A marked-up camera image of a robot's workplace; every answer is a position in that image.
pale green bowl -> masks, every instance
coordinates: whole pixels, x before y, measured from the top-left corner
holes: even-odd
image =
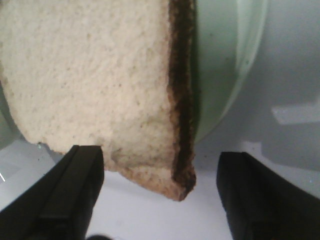
[[[235,101],[262,38],[268,0],[198,0],[192,50],[195,141]]]

white bread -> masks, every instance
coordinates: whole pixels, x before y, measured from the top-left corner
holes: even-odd
[[[195,185],[191,0],[3,0],[0,81],[31,143],[101,145],[105,166],[174,200]]]

